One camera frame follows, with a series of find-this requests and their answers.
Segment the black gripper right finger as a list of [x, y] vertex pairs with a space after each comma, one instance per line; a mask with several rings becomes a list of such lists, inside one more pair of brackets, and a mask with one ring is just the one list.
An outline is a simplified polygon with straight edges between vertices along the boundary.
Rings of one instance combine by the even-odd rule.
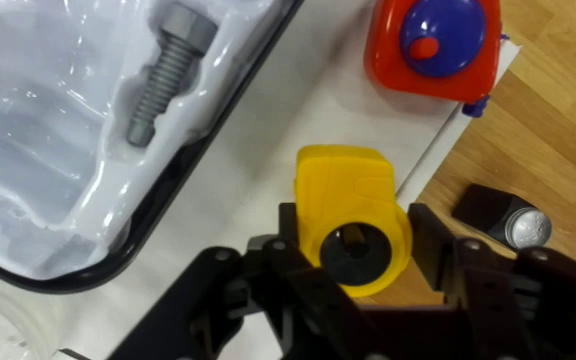
[[436, 311], [409, 321], [414, 351], [439, 360], [576, 360], [576, 261], [547, 249], [503, 258], [454, 237], [426, 206], [408, 211], [414, 263]]

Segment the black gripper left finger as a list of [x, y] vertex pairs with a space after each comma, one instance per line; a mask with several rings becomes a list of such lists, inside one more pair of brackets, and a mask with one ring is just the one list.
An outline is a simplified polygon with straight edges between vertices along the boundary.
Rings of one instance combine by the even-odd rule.
[[261, 314], [282, 360], [362, 360], [366, 328], [349, 298], [296, 245], [296, 211], [279, 232], [201, 251], [108, 360], [220, 360], [248, 317]]

